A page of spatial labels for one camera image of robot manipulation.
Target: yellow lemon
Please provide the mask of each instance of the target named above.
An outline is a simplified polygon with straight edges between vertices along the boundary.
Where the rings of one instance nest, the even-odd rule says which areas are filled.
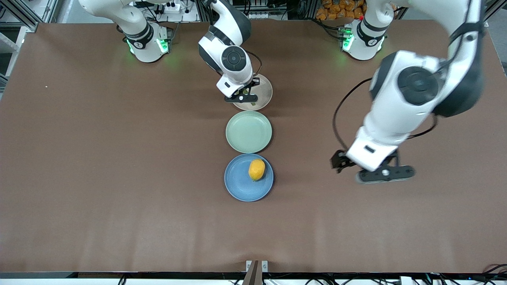
[[[253,181],[257,181],[262,178],[265,169],[266,165],[262,159],[254,159],[250,163],[248,175],[250,175],[250,178],[252,178]]]

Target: green plate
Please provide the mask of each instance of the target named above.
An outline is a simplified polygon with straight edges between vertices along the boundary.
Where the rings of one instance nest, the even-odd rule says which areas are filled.
[[[272,134],[268,118],[255,111],[235,114],[225,129],[227,142],[241,153],[261,151],[269,144]]]

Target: blue plate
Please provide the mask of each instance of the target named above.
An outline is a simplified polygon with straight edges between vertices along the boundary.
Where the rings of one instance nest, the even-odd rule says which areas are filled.
[[[264,176],[253,181],[248,175],[250,163],[254,159],[262,159],[266,164]],[[273,186],[273,168],[269,162],[257,154],[242,154],[235,157],[225,170],[225,187],[231,195],[243,202],[254,202],[266,196]]]

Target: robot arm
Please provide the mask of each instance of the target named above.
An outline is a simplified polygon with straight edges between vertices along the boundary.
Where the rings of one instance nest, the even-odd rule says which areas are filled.
[[[251,61],[240,47],[250,37],[251,23],[227,0],[207,0],[205,4],[220,17],[199,41],[199,54],[222,76],[216,86],[227,98],[231,98],[252,83]]]
[[[368,171],[375,171],[431,113],[458,115],[473,107],[482,92],[482,1],[413,0],[410,4],[449,33],[449,59],[409,51],[383,59],[370,85],[371,111],[346,153]]]
[[[130,0],[79,0],[81,7],[96,17],[116,23],[127,38],[131,52],[142,62],[154,62],[169,52],[167,28],[148,23]]]

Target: table surface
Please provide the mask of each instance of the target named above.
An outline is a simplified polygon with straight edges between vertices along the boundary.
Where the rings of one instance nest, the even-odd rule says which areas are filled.
[[[505,261],[507,80],[489,36],[477,106],[402,145],[416,176],[358,185],[357,168],[330,167],[336,105],[394,51],[445,56],[447,35],[395,21],[359,62],[312,22],[252,25],[244,47],[274,87],[260,155],[276,176],[254,203],[224,186],[239,110],[198,55],[206,23],[182,24],[153,64],[111,24],[28,34],[0,103],[0,271],[239,271],[260,259],[286,272],[481,272]],[[340,110],[349,143],[370,106],[365,85]]]

